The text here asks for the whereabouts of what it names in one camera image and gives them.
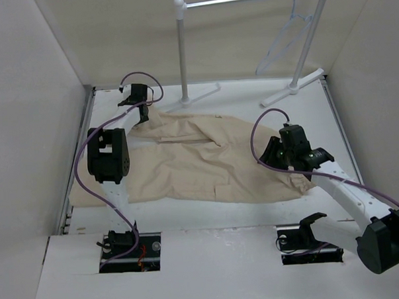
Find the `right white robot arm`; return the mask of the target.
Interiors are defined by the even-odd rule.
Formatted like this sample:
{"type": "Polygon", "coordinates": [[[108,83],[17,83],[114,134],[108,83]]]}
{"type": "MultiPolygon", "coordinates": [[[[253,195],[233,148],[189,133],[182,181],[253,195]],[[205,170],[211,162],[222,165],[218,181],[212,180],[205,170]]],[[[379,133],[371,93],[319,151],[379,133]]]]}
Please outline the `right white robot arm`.
{"type": "Polygon", "coordinates": [[[303,128],[286,123],[272,136],[258,164],[279,173],[304,175],[326,191],[355,222],[351,227],[315,213],[302,220],[298,232],[305,247],[321,241],[356,254],[374,274],[399,264],[399,205],[382,202],[383,194],[356,183],[323,148],[312,149],[303,128]]]}

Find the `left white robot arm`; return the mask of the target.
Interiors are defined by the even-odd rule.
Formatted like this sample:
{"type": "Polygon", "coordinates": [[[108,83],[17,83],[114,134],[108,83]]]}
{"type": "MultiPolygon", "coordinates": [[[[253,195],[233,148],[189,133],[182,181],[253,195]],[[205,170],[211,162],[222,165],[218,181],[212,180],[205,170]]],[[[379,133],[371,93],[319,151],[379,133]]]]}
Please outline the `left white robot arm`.
{"type": "Polygon", "coordinates": [[[128,205],[125,177],[130,170],[127,135],[131,129],[148,120],[146,102],[148,86],[133,83],[126,95],[117,104],[111,123],[102,127],[87,144],[87,167],[89,174],[101,184],[106,199],[115,209],[110,209],[111,228],[103,243],[98,243],[106,252],[122,253],[134,257],[140,251],[140,240],[132,231],[132,221],[125,222],[118,214],[124,213],[128,205]]]}

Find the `beige trousers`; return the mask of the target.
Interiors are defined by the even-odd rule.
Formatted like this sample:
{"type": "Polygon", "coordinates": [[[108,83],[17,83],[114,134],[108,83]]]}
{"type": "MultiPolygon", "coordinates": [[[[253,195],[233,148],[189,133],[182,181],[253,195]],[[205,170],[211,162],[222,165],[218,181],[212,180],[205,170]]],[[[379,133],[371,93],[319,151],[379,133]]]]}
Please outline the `beige trousers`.
{"type": "Polygon", "coordinates": [[[315,185],[304,175],[278,173],[258,164],[272,128],[231,116],[170,114],[155,108],[130,136],[152,140],[131,148],[125,178],[128,203],[174,198],[246,204],[298,199],[315,185]]]}

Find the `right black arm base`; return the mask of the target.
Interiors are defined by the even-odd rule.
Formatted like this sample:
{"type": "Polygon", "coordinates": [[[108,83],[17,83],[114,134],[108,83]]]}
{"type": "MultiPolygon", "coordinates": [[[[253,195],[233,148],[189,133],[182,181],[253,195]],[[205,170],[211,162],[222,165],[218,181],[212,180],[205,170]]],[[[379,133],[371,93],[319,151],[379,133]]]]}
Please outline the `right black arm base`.
{"type": "Polygon", "coordinates": [[[343,249],[317,241],[298,228],[279,228],[275,245],[284,266],[343,262],[343,249]]]}

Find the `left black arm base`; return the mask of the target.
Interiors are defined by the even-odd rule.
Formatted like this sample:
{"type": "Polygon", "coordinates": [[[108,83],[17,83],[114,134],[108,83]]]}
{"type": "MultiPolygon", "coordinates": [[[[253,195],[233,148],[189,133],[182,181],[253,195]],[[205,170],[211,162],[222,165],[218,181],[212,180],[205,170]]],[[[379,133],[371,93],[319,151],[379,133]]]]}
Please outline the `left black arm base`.
{"type": "Polygon", "coordinates": [[[135,241],[134,234],[114,233],[105,235],[101,248],[99,272],[104,273],[146,273],[159,271],[161,266],[161,234],[140,234],[138,245],[128,254],[114,258],[121,253],[130,251],[135,241]]]}

